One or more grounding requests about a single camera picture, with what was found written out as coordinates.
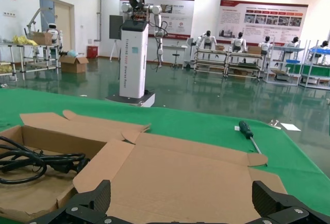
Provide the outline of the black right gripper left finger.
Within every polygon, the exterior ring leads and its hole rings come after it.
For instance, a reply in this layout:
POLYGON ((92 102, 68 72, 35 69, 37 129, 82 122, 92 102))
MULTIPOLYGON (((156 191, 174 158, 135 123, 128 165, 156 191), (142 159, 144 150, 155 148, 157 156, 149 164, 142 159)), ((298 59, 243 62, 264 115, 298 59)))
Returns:
POLYGON ((75 194, 68 202, 28 223, 99 223, 111 201, 111 182, 103 180, 94 190, 75 194))

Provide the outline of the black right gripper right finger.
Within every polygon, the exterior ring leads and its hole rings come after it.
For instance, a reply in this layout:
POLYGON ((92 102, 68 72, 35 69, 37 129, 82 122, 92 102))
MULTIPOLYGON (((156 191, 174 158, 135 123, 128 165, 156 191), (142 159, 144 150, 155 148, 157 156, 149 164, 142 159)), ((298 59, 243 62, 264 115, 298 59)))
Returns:
POLYGON ((309 208, 294 196, 272 191, 261 181, 252 183, 252 203, 260 218, 251 223, 329 224, 329 216, 309 208))

